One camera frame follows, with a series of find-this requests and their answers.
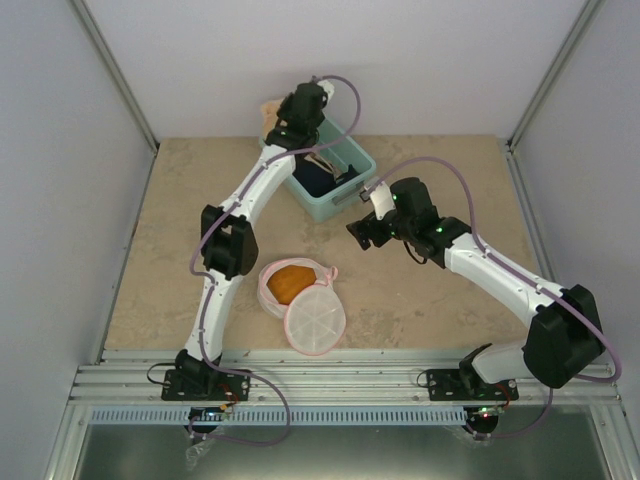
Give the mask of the white mesh laundry bag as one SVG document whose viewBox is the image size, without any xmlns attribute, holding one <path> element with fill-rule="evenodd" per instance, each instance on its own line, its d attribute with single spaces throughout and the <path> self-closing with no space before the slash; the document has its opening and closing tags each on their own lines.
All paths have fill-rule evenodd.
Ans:
<svg viewBox="0 0 640 480">
<path fill-rule="evenodd" d="M 267 288 L 269 277 L 287 265 L 315 271 L 316 282 L 301 291 L 289 305 L 279 304 Z M 296 351 L 320 356 L 332 350 L 346 329 L 346 313 L 334 291 L 335 266 L 325 267 L 308 258 L 289 258 L 266 265 L 259 274 L 257 297 L 263 310 L 283 321 L 286 339 Z"/>
</svg>

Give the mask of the orange mesh garment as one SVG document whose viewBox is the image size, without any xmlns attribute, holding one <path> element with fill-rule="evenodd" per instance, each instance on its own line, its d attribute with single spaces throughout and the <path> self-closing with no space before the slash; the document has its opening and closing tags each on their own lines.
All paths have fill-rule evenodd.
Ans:
<svg viewBox="0 0 640 480">
<path fill-rule="evenodd" d="M 289 305 L 301 291 L 313 285 L 316 280 L 312 268 L 287 265 L 273 273 L 266 285 L 279 304 Z"/>
</svg>

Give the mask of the peach beige bra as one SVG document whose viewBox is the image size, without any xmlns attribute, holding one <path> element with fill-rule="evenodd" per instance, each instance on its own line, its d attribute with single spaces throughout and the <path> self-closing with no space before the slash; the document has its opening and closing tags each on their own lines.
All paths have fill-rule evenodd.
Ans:
<svg viewBox="0 0 640 480">
<path fill-rule="evenodd" d="M 282 104 L 283 98 L 269 100 L 260 107 L 263 119 L 261 137 L 265 140 L 268 134 L 273 130 L 278 121 L 278 110 Z"/>
</svg>

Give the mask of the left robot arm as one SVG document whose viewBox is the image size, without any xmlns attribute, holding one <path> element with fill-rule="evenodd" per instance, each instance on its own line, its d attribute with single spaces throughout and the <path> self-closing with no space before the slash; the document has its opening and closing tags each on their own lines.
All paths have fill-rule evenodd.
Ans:
<svg viewBox="0 0 640 480">
<path fill-rule="evenodd" d="M 327 79 L 302 83 L 285 97 L 275 127 L 250 173 L 220 206 L 201 214 L 201 240 L 190 271 L 204 278 L 194 327 L 163 381 L 164 400 L 209 400 L 224 394 L 219 370 L 223 336 L 235 294 L 259 254 L 253 225 L 296 168 L 296 158 L 318 144 L 324 108 L 335 91 Z"/>
</svg>

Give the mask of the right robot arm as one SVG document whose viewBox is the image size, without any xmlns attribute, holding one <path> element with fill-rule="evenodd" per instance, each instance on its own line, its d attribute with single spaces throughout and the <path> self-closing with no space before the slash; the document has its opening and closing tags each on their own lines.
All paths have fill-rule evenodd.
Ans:
<svg viewBox="0 0 640 480">
<path fill-rule="evenodd" d="M 526 327 L 525 340 L 486 343 L 460 361 L 459 387 L 467 397 L 481 399 L 495 384 L 516 378 L 559 389 L 604 352 L 595 298 L 588 289 L 562 287 L 492 251 L 468 224 L 440 216 L 418 178 L 392 185 L 373 179 L 360 196 L 373 211 L 347 229 L 362 249 L 399 241 L 415 262 L 433 262 L 466 278 Z"/>
</svg>

